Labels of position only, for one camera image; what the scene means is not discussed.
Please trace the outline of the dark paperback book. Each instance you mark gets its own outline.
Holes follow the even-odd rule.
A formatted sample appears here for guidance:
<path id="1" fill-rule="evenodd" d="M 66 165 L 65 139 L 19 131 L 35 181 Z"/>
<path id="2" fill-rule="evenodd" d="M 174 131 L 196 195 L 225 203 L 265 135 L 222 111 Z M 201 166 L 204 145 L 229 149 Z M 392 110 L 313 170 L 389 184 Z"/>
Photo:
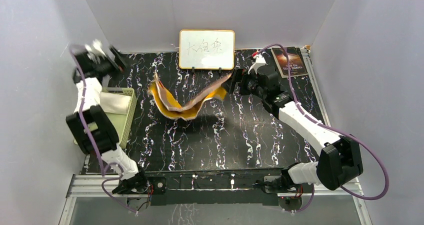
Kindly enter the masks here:
<path id="1" fill-rule="evenodd" d="M 285 50 L 290 66 L 290 76 L 297 77 L 307 75 L 307 68 L 300 48 L 292 46 L 286 47 Z M 271 49 L 271 52 L 276 62 L 279 74 L 282 78 L 288 78 L 288 62 L 286 56 L 283 54 L 283 50 L 279 47 L 274 47 Z"/>

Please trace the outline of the aluminium base frame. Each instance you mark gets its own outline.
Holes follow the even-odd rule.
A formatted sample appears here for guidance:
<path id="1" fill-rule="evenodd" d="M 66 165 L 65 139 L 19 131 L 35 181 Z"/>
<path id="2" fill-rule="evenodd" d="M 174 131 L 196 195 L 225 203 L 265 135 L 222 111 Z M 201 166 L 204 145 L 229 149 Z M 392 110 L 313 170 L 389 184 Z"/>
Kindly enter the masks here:
<path id="1" fill-rule="evenodd" d="M 365 202 L 342 189 L 265 193 L 253 176 L 161 174 L 153 191 L 113 194 L 115 175 L 76 175 L 62 225 L 370 225 Z"/>

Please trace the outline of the small framed whiteboard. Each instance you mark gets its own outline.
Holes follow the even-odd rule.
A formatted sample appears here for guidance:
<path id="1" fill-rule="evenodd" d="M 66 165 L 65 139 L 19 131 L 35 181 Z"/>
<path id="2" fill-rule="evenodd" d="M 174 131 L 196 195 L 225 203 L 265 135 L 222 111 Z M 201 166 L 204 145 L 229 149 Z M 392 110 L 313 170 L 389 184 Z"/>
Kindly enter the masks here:
<path id="1" fill-rule="evenodd" d="M 233 30 L 182 29 L 178 66 L 185 70 L 232 70 L 235 39 Z"/>

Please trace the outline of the white towel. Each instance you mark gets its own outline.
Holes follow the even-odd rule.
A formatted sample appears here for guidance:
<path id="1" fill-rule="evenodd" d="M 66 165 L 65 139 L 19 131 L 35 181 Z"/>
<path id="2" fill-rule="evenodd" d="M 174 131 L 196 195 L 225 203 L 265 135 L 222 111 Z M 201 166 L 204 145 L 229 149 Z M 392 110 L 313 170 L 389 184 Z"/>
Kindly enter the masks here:
<path id="1" fill-rule="evenodd" d="M 131 98 L 130 95 L 102 91 L 99 100 L 105 113 L 125 115 L 128 113 Z"/>

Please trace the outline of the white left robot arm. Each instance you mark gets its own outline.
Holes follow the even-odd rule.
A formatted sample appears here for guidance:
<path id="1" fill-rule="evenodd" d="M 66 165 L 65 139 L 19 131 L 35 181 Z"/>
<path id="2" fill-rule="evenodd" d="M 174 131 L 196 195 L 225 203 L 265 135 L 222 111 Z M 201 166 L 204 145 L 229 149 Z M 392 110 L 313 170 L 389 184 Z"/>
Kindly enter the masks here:
<path id="1" fill-rule="evenodd" d="M 81 151 L 96 155 L 102 173 L 110 166 L 121 181 L 130 181 L 135 192 L 144 193 L 149 188 L 149 179 L 119 145 L 118 132 L 101 103 L 103 78 L 122 73 L 128 67 L 123 55 L 110 46 L 114 56 L 110 57 L 98 43 L 72 44 L 69 50 L 76 64 L 72 80 L 77 88 L 77 104 L 65 118 L 67 126 Z"/>

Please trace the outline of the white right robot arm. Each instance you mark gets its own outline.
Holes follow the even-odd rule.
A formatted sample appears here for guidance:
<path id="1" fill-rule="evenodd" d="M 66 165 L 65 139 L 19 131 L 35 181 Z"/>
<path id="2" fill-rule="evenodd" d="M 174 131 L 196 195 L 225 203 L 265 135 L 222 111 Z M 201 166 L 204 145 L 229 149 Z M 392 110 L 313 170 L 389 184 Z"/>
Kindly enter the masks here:
<path id="1" fill-rule="evenodd" d="M 281 178 L 264 182 L 264 186 L 295 192 L 301 184 L 324 185 L 334 191 L 363 173 L 360 145 L 353 139 L 325 129 L 302 107 L 298 107 L 292 94 L 280 83 L 281 78 L 273 67 L 261 66 L 249 73 L 235 69 L 224 82 L 224 89 L 241 96 L 256 96 L 264 109 L 301 135 L 318 153 L 317 162 L 298 162 L 285 167 Z"/>

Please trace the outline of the green perforated plastic basket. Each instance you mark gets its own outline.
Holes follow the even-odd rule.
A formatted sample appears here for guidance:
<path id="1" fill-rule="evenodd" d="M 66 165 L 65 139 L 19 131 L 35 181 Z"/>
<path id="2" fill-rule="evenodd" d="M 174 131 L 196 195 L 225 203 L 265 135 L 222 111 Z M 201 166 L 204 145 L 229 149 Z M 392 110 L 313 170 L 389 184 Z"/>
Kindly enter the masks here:
<path id="1" fill-rule="evenodd" d="M 84 154 L 93 154 L 95 149 L 87 134 L 87 130 L 89 130 L 101 154 L 109 150 L 116 150 L 117 146 L 125 148 L 135 112 L 134 89 L 103 88 L 94 85 L 84 87 L 82 83 L 77 86 L 78 100 L 74 113 L 65 118 L 74 137 L 74 143 Z M 127 114 L 104 112 L 100 106 L 101 92 L 131 96 Z"/>

